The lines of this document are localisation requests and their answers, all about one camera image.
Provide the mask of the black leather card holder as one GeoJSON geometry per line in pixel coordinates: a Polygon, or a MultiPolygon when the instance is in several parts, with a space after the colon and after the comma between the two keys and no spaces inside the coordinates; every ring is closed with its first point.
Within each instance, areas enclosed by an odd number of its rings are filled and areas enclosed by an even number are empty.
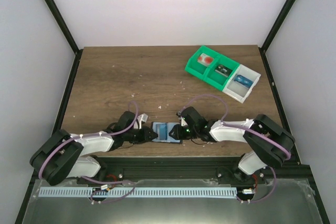
{"type": "Polygon", "coordinates": [[[182,144],[182,140],[176,140],[169,136],[175,125],[178,125],[178,123],[152,122],[151,128],[157,134],[157,137],[152,141],[157,143],[182,144]]]}

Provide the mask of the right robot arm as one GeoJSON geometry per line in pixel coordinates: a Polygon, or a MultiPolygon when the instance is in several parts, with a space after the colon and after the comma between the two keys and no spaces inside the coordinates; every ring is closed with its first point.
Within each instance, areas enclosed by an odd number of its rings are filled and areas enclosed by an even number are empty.
{"type": "Polygon", "coordinates": [[[175,140],[199,138],[204,142],[241,142],[250,146],[238,164],[230,169],[232,176],[244,183],[265,167],[280,168],[291,158],[294,137],[264,114],[254,119],[226,122],[206,120],[195,108],[189,106],[178,112],[181,122],[168,129],[167,135],[175,140]]]}

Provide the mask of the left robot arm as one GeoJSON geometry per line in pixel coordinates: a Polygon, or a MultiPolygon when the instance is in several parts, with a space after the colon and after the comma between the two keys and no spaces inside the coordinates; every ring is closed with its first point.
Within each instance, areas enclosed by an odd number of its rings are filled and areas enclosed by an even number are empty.
{"type": "Polygon", "coordinates": [[[39,178],[51,186],[73,177],[100,184],[106,179],[107,165],[95,154],[114,151],[125,142],[143,144],[154,140],[158,134],[144,125],[146,120],[145,114],[125,111],[117,122],[97,133],[70,134],[57,130],[29,163],[39,178]]]}

